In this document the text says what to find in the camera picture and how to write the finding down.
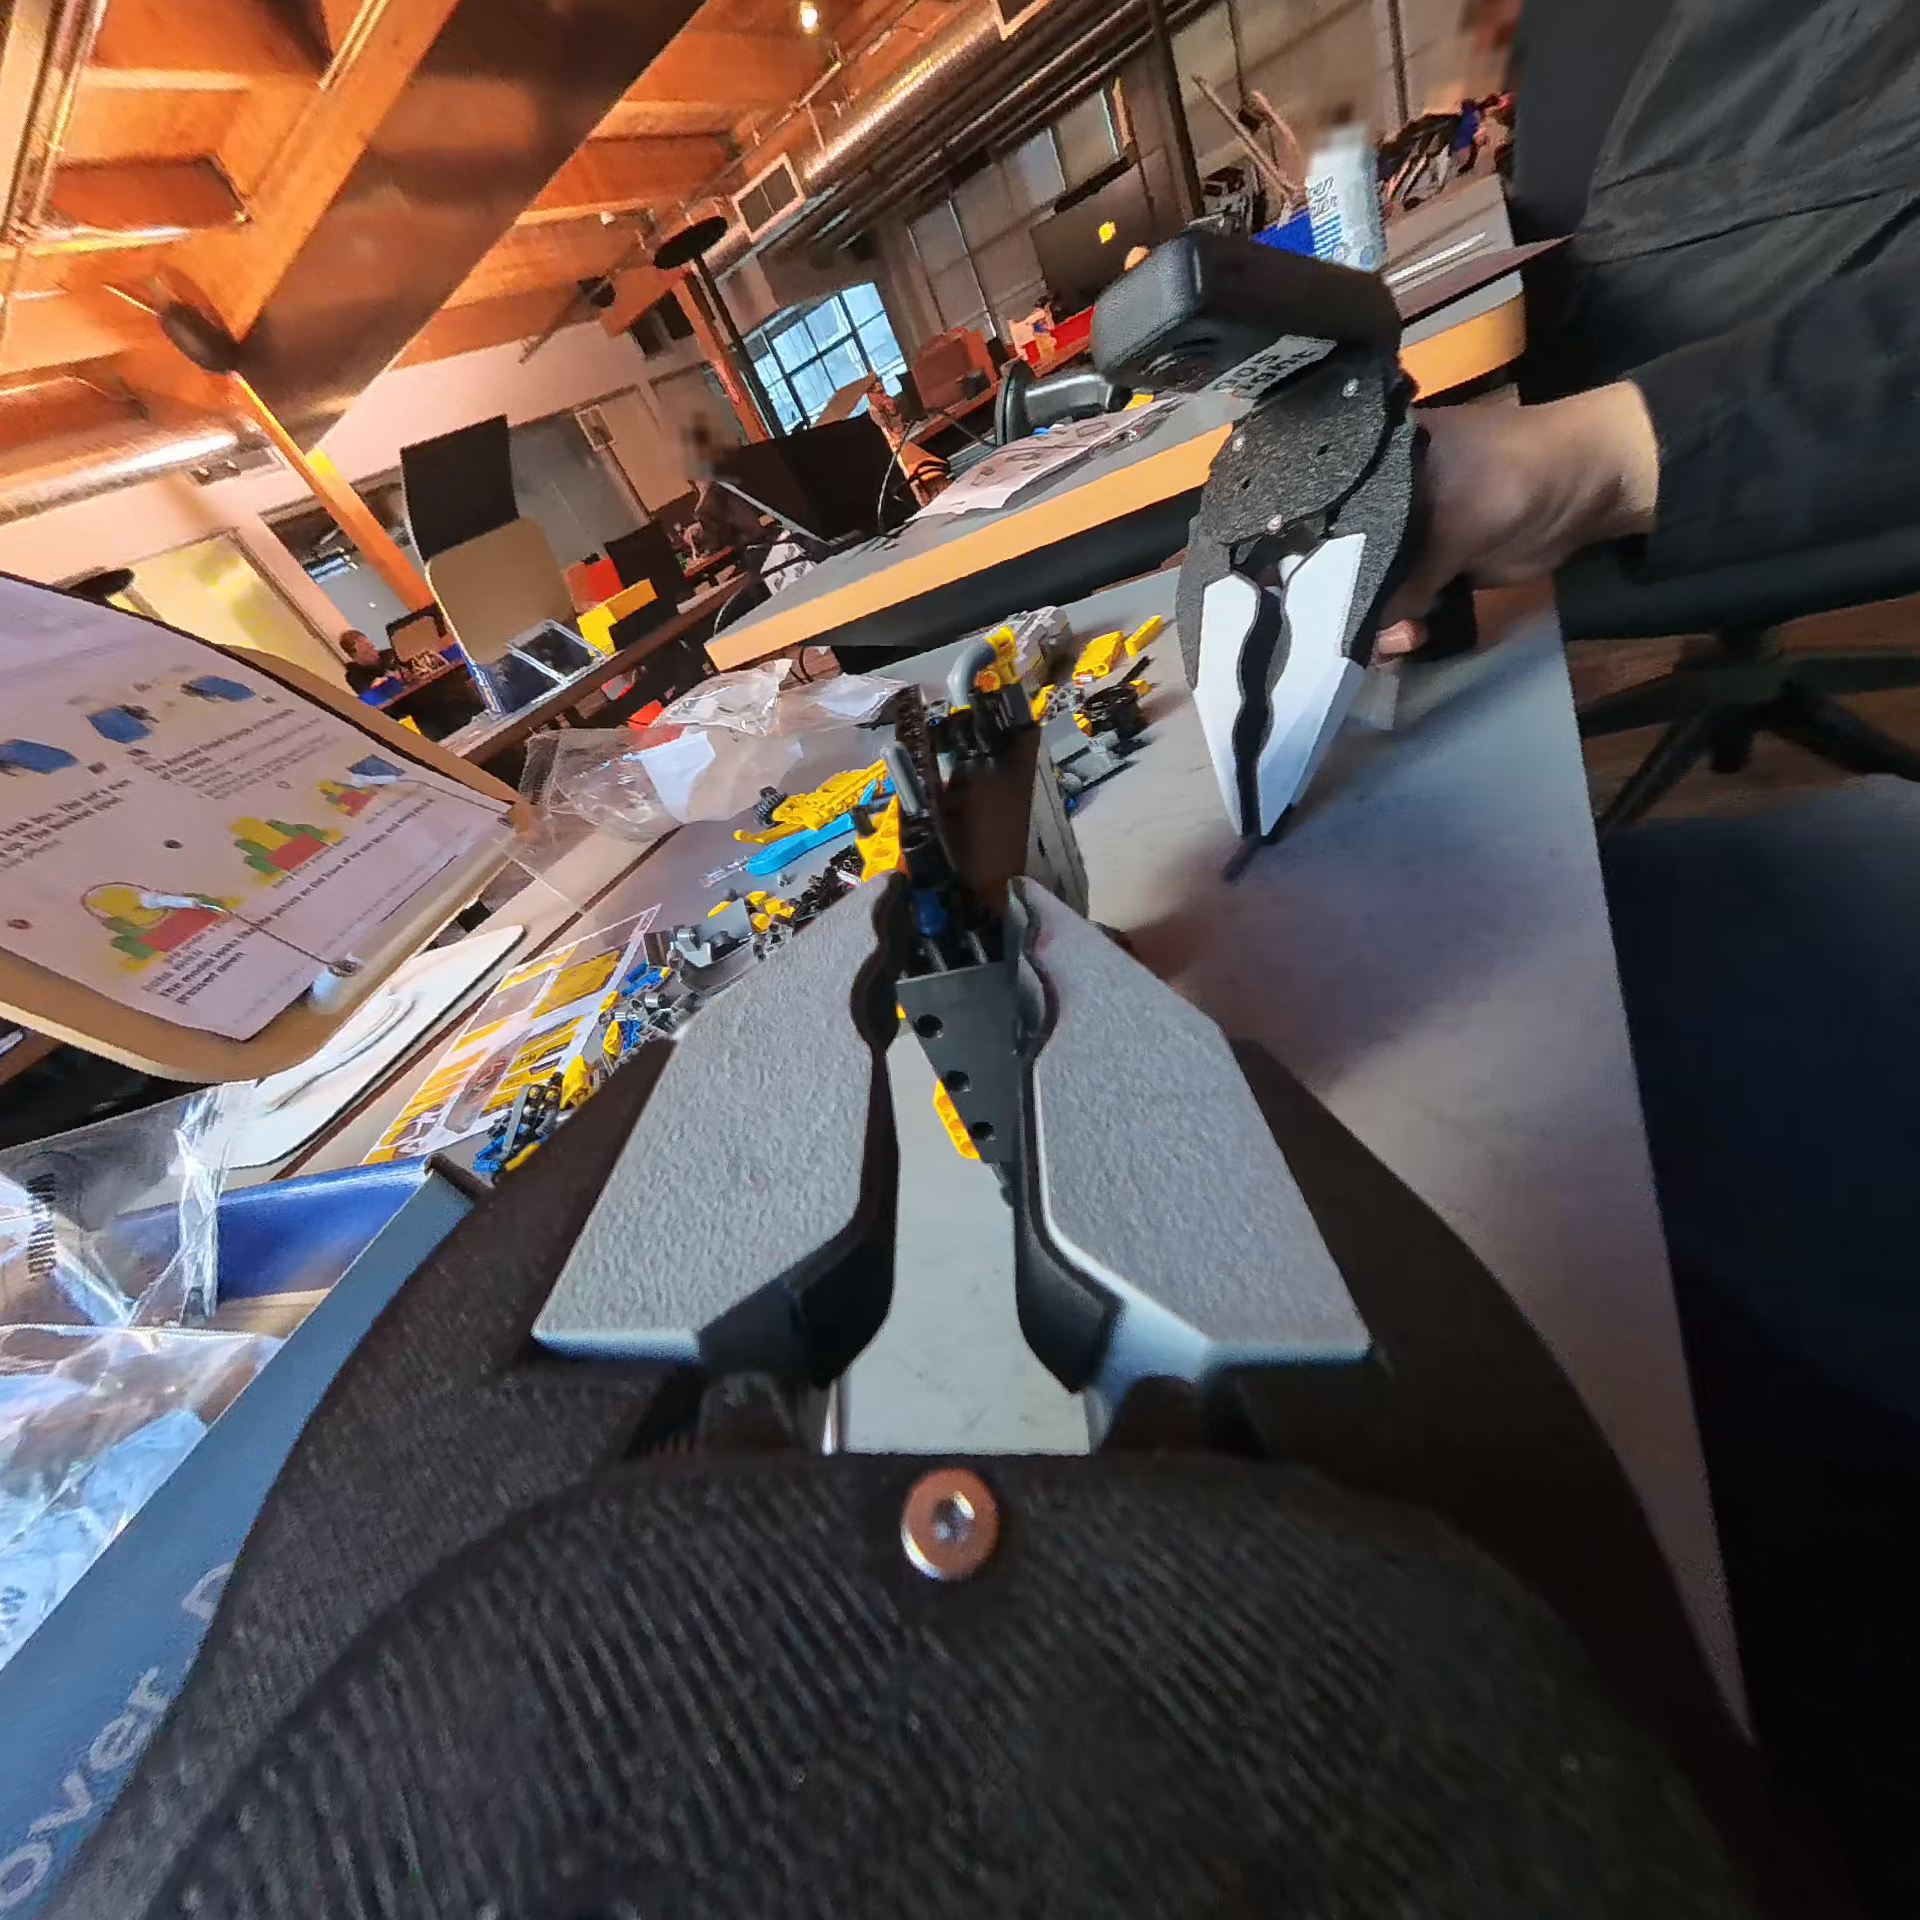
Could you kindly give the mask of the pile of small building pieces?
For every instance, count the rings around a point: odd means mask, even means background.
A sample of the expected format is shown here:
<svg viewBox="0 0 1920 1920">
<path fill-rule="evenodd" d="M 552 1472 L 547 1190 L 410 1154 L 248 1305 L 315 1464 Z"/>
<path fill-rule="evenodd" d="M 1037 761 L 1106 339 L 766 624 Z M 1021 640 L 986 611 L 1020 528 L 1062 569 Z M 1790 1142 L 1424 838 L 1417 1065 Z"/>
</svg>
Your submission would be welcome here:
<svg viewBox="0 0 1920 1920">
<path fill-rule="evenodd" d="M 730 894 L 700 920 L 646 928 L 629 939 L 609 980 L 504 1064 L 472 1174 L 492 1185 L 528 1161 L 613 1075 L 682 1032 L 780 947 L 854 888 L 835 863 L 792 897 Z"/>
</svg>

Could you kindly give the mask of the yellow sticker sheet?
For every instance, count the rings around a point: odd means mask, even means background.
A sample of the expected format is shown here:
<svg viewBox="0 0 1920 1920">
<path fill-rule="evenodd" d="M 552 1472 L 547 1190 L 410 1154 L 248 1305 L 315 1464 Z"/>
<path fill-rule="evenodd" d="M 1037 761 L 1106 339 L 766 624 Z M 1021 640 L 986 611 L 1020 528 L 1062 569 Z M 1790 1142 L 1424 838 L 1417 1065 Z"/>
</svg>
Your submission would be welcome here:
<svg viewBox="0 0 1920 1920">
<path fill-rule="evenodd" d="M 426 1159 L 488 1135 L 516 1094 L 584 1058 L 618 984 L 645 966 L 661 908 L 584 936 L 506 975 L 451 1041 L 364 1164 Z"/>
</svg>

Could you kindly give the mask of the grey desk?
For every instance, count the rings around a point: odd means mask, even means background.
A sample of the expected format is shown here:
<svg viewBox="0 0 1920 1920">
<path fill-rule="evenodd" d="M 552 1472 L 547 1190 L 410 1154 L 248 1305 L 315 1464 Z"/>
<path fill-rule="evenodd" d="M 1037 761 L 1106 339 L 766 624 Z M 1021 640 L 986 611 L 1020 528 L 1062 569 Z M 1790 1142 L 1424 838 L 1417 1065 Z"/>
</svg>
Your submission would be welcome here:
<svg viewBox="0 0 1920 1920">
<path fill-rule="evenodd" d="M 1652 1194 L 1563 648 L 1545 612 L 1411 667 L 1349 723 L 1304 814 L 1232 880 L 1179 666 L 1132 769 L 1074 816 L 1090 920 L 1312 1094 L 1504 1287 L 1581 1396 L 1746 1734 L 1709 1480 Z M 1018 1329 L 993 1175 L 889 1056 L 902 1161 L 894 1307 L 853 1363 L 868 1455 L 1085 1455 L 1088 1416 Z"/>
</svg>

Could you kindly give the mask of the yellow toy vehicle model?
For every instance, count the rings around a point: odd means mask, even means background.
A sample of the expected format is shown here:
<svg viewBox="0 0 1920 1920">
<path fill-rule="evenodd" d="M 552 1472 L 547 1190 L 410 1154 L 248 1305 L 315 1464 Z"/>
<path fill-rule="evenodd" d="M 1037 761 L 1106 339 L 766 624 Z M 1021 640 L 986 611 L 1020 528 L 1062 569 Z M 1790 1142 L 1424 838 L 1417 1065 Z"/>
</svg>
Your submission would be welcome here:
<svg viewBox="0 0 1920 1920">
<path fill-rule="evenodd" d="M 995 638 L 958 648 L 941 712 L 902 695 L 886 761 L 902 790 L 897 1008 L 949 1139 L 1013 1198 L 1046 1027 L 1027 894 L 1085 908 L 1088 878 L 1034 695 Z"/>
</svg>

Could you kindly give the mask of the blue cardboard box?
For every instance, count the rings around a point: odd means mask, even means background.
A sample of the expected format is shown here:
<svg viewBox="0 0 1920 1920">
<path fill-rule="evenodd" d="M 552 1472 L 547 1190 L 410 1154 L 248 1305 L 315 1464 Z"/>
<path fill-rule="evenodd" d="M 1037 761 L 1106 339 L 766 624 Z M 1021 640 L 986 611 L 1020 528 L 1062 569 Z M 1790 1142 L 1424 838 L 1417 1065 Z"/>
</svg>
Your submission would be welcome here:
<svg viewBox="0 0 1920 1920">
<path fill-rule="evenodd" d="M 472 1208 L 432 1159 L 249 1187 L 210 1326 L 4 1331 L 4 1915 L 49 1907 L 322 1391 Z"/>
</svg>

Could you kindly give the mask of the person's right hand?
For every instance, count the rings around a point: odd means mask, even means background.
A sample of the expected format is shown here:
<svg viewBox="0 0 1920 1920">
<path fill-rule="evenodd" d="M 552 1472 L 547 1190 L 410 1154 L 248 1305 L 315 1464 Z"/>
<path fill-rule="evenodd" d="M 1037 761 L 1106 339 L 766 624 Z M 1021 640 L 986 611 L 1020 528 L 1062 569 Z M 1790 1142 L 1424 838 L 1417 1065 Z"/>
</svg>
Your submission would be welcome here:
<svg viewBox="0 0 1920 1920">
<path fill-rule="evenodd" d="M 1594 545 L 1650 534 L 1661 450 L 1641 386 L 1620 380 L 1562 400 L 1482 400 L 1416 412 L 1424 460 L 1406 579 L 1381 615 L 1377 655 L 1427 640 L 1457 580 L 1538 583 Z"/>
</svg>

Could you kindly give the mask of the person's right forearm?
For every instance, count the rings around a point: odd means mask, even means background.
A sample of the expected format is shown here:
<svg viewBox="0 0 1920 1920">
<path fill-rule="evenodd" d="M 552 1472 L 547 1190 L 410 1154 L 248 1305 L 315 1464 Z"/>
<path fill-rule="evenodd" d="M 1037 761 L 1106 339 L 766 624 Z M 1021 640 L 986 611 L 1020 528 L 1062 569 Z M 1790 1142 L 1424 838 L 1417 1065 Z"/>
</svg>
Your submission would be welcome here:
<svg viewBox="0 0 1920 1920">
<path fill-rule="evenodd" d="M 1630 382 L 1637 572 L 1916 528 L 1918 4 L 1526 2 L 1529 400 Z"/>
</svg>

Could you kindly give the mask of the beige rounded panel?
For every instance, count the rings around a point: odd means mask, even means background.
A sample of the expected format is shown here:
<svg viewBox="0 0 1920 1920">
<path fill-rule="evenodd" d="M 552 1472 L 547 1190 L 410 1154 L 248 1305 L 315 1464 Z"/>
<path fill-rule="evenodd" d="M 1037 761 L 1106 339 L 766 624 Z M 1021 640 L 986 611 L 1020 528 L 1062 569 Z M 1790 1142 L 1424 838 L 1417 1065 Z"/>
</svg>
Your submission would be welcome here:
<svg viewBox="0 0 1920 1920">
<path fill-rule="evenodd" d="M 576 615 L 538 519 L 514 516 L 448 547 L 422 572 L 472 666 L 492 666 L 547 623 L 572 624 Z"/>
</svg>

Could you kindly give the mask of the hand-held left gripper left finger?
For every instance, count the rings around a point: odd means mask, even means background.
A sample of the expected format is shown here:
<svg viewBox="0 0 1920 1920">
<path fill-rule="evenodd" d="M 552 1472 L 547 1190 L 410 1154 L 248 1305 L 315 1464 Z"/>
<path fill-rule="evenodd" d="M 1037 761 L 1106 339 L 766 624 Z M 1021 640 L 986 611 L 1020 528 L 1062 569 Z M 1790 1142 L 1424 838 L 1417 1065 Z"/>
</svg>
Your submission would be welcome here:
<svg viewBox="0 0 1920 1920">
<path fill-rule="evenodd" d="M 894 1297 L 901 878 L 782 947 L 667 1052 L 536 1322 L 579 1361 L 827 1387 Z"/>
</svg>

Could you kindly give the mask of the person's dark jeans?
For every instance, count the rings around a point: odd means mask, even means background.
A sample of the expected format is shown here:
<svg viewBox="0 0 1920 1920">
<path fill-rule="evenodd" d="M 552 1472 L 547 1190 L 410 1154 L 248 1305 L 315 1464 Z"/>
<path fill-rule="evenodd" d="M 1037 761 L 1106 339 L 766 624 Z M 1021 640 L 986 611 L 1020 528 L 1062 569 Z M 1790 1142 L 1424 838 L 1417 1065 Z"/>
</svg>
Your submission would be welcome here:
<svg viewBox="0 0 1920 1920">
<path fill-rule="evenodd" d="M 1762 1759 L 1854 1902 L 1916 1915 L 1916 786 L 1600 865 Z"/>
</svg>

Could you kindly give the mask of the wooden table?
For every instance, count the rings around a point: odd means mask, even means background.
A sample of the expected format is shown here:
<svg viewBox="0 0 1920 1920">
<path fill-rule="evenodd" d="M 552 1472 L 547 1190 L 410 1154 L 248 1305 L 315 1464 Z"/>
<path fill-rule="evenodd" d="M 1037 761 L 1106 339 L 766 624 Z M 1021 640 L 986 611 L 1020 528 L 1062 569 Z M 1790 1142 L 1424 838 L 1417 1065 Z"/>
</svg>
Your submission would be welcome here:
<svg viewBox="0 0 1920 1920">
<path fill-rule="evenodd" d="M 1066 606 L 1157 569 L 1187 547 L 1212 464 L 1249 414 L 1232 392 L 1177 399 L 1129 438 L 1049 473 L 995 513 L 912 519 L 819 566 L 714 636 L 717 670 L 825 646 L 844 662 L 905 659 L 1025 608 Z"/>
</svg>

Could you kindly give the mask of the pile of yellow beams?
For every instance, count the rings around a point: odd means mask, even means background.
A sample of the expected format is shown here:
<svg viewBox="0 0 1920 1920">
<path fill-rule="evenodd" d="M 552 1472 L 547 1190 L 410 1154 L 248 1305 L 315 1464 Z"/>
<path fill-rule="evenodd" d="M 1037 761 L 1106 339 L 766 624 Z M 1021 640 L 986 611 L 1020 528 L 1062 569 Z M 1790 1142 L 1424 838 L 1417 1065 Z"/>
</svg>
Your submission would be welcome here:
<svg viewBox="0 0 1920 1920">
<path fill-rule="evenodd" d="M 885 759 L 872 767 L 844 770 L 808 791 L 782 791 L 766 786 L 753 810 L 754 825 L 738 827 L 733 839 L 746 847 L 766 848 L 802 833 L 819 833 L 851 814 L 860 803 L 891 794 L 891 775 Z"/>
</svg>

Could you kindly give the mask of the black office chair seat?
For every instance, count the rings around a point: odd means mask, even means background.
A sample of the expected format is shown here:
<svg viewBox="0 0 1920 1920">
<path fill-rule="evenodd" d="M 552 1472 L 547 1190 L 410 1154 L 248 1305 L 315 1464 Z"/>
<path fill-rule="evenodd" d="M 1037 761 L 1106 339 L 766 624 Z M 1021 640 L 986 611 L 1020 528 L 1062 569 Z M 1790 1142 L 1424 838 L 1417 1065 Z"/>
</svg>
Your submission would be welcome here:
<svg viewBox="0 0 1920 1920">
<path fill-rule="evenodd" d="M 1780 630 L 1804 618 L 1918 595 L 1916 523 L 1860 539 L 1650 579 L 1622 545 L 1584 551 L 1552 576 L 1566 640 L 1661 640 Z"/>
</svg>

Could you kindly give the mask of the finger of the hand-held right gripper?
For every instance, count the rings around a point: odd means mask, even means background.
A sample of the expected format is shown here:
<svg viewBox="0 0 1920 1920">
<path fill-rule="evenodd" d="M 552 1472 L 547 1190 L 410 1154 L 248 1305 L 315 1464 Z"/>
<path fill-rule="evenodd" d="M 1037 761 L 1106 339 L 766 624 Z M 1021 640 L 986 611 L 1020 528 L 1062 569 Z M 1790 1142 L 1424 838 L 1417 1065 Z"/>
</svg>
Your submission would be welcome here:
<svg viewBox="0 0 1920 1920">
<path fill-rule="evenodd" d="M 1353 707 L 1362 667 L 1349 655 L 1349 630 L 1364 547 L 1364 537 L 1328 539 L 1282 579 L 1288 659 L 1269 695 L 1269 833 L 1306 794 Z"/>
<path fill-rule="evenodd" d="M 1291 804 L 1291 723 L 1269 682 L 1288 650 L 1280 595 L 1249 579 L 1208 587 L 1208 753 L 1237 833 L 1274 833 Z"/>
</svg>

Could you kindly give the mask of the black square panel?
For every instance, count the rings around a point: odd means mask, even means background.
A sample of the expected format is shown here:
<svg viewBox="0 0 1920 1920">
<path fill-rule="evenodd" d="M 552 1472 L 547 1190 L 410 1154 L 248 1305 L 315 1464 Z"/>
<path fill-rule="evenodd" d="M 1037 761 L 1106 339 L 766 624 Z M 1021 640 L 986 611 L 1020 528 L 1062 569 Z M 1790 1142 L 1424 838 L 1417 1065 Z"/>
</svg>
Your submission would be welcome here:
<svg viewBox="0 0 1920 1920">
<path fill-rule="evenodd" d="M 420 562 L 516 522 L 512 426 L 506 417 L 401 448 L 406 531 Z"/>
</svg>

